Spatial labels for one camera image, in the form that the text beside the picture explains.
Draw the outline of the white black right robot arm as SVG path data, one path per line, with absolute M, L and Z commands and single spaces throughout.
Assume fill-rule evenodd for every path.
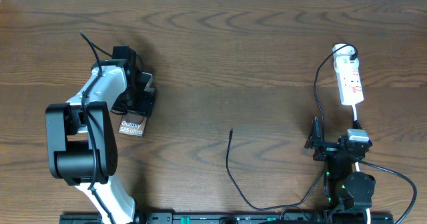
M 344 213 L 365 213 L 371 208 L 375 178 L 353 170 L 353 164 L 365 158 L 371 146 L 367 132 L 357 121 L 336 142 L 323 140 L 318 118 L 312 121 L 304 147 L 314 150 L 313 160 L 326 164 L 326 189 L 330 198 L 326 213 L 330 219 Z

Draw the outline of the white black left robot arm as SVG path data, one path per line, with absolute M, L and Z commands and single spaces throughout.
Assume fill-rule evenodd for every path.
M 45 111 L 49 170 L 84 193 L 99 211 L 100 223 L 143 223 L 144 214 L 116 175 L 118 153 L 110 114 L 135 116 L 137 135 L 145 131 L 155 103 L 153 76 L 136 63 L 130 47 L 115 46 L 97 60 L 82 89 Z

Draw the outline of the white power strip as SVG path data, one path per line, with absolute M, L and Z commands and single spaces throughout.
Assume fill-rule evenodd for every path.
M 359 60 L 350 60 L 349 57 L 337 57 L 334 60 L 340 101 L 342 105 L 356 105 L 364 100 L 360 80 Z

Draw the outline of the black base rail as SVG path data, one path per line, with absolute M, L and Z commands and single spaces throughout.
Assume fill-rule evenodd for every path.
M 366 223 L 363 214 L 335 214 L 333 223 Z M 103 223 L 100 214 L 68 214 L 60 215 L 60 224 L 86 224 Z M 133 223 L 146 224 L 219 224 L 219 223 L 328 223 L 321 213 L 286 212 L 280 215 L 274 214 L 172 214 L 172 213 L 150 213 L 143 217 L 142 221 Z M 391 214 L 371 214 L 371 223 L 389 224 L 394 223 Z

